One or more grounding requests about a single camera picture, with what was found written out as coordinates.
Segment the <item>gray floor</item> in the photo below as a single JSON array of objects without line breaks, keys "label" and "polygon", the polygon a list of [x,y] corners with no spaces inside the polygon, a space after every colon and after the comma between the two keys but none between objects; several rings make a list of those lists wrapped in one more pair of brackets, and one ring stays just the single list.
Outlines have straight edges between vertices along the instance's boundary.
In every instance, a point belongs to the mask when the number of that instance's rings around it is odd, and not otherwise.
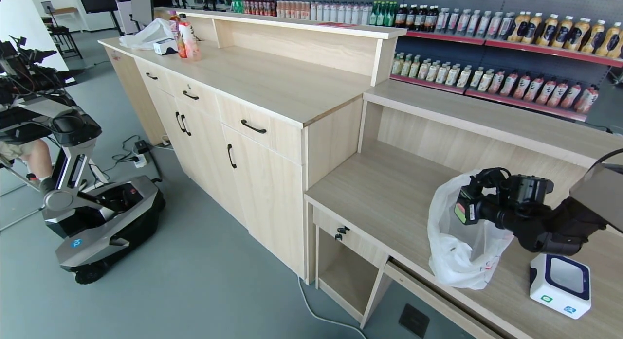
[{"label": "gray floor", "polygon": [[[107,60],[96,43],[114,31],[75,34],[86,64]],[[80,66],[72,58],[72,67]],[[102,64],[68,88],[103,127],[94,160],[109,168],[111,155],[131,135],[145,136],[110,64]],[[92,285],[77,285],[61,270],[54,250],[60,239],[40,214],[0,233],[0,337],[3,339],[104,338],[340,338],[352,330],[314,319],[296,276],[256,242],[182,172],[174,153],[154,152],[163,171],[167,208],[158,233]],[[120,179],[147,173],[131,162],[110,174]],[[0,172],[0,191],[17,184]],[[28,188],[0,199],[0,225],[40,205]],[[356,324],[325,293],[304,286],[318,314]],[[398,284],[393,284],[365,333],[370,339],[413,339],[398,325],[405,303],[430,316],[425,336],[467,338]]]}]

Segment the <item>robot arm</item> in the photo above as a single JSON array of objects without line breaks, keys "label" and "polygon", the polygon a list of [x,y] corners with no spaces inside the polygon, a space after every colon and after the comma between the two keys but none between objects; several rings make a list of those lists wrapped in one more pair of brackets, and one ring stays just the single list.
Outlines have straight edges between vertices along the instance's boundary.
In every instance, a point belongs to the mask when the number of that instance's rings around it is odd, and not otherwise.
[{"label": "robot arm", "polygon": [[[554,189],[549,179],[510,175],[503,168],[483,170],[461,188],[455,213],[466,225],[487,219],[512,231],[531,252],[574,255],[595,231],[608,224],[623,228],[623,207],[618,202],[623,166],[601,164],[618,153],[623,150],[601,158],[554,209],[543,204]],[[484,195],[483,188],[496,188],[496,193]]]}]

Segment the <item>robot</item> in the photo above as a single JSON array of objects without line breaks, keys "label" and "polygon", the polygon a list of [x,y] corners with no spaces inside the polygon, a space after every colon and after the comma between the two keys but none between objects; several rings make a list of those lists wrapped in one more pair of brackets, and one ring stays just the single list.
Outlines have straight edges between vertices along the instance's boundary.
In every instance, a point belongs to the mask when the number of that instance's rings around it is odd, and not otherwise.
[{"label": "robot", "polygon": [[42,191],[45,224],[64,241],[56,250],[61,268],[79,284],[100,279],[109,268],[153,235],[165,207],[155,182],[141,176],[87,193],[79,183],[102,128],[62,90],[82,71],[56,71],[37,63],[55,51],[23,49],[25,38],[0,42],[0,141],[23,144],[53,135],[61,146],[53,180]]}]

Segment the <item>desk drawer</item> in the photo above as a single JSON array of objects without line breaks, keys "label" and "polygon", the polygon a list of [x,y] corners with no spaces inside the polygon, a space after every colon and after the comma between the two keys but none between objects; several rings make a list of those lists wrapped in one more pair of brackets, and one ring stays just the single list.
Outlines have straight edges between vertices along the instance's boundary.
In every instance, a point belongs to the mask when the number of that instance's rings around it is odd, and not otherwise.
[{"label": "desk drawer", "polygon": [[277,153],[303,164],[301,129],[222,95],[216,96],[223,123]]},{"label": "desk drawer", "polygon": [[166,77],[167,71],[164,68],[158,67],[155,64],[145,62],[144,60],[140,60],[138,58],[135,58],[134,61],[136,61],[136,66],[141,72],[141,77],[145,81],[147,88],[158,87],[166,93],[171,93],[169,80]]},{"label": "desk drawer", "polygon": [[315,206],[313,208],[313,223],[330,235],[340,234],[342,236],[342,244],[366,259],[376,268],[383,268],[385,263],[387,263],[389,256],[387,253],[379,250],[374,244],[365,240],[354,231],[338,232],[338,228],[344,228],[344,225]]},{"label": "desk drawer", "polygon": [[171,84],[171,94],[177,100],[220,120],[216,95],[207,86],[173,73],[169,74],[169,83]]}]

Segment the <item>red shelf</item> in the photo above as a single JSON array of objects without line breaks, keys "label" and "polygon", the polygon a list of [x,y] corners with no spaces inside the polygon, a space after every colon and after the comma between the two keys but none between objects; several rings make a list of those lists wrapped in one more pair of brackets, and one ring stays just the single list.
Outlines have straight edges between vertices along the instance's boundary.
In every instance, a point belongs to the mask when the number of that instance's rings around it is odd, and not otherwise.
[{"label": "red shelf", "polygon": [[458,95],[462,95],[465,92],[465,89],[459,89],[458,87],[447,86],[446,84],[438,84],[436,82],[430,82],[426,80],[420,80],[418,78],[404,77],[402,75],[390,75],[389,78],[391,78],[392,80],[408,82],[409,84],[430,87],[431,89],[457,93]]},{"label": "red shelf", "polygon": [[528,51],[532,53],[541,53],[548,55],[556,55],[558,57],[586,60],[587,62],[593,62],[598,64],[605,64],[606,66],[623,67],[623,59],[614,59],[610,57],[603,57],[595,54],[581,53],[576,51],[568,51],[565,49],[558,49],[556,47],[539,46],[521,44],[520,42],[508,42],[502,40],[485,40],[485,46],[501,47],[503,49]]},{"label": "red shelf", "polygon": [[483,44],[485,44],[485,40],[483,40],[482,38],[467,37],[467,36],[455,36],[455,35],[446,35],[446,34],[436,34],[436,33],[427,33],[425,31],[407,31],[407,36],[421,37],[421,38],[431,38],[433,40],[460,42],[461,44],[472,44],[472,45],[483,45]]},{"label": "red shelf", "polygon": [[557,115],[558,117],[563,117],[567,119],[579,120],[581,122],[586,121],[586,115],[576,113],[575,111],[566,110],[563,108],[551,108],[548,106],[541,106],[540,104],[526,102],[524,100],[518,100],[512,97],[504,97],[500,95],[493,95],[487,92],[480,92],[476,90],[469,89],[465,91],[466,96],[472,96],[476,98],[482,98],[484,100],[491,100],[494,102],[499,102],[503,104],[510,104],[512,106],[517,106],[521,108],[527,108],[532,110],[538,110],[542,113]]}]

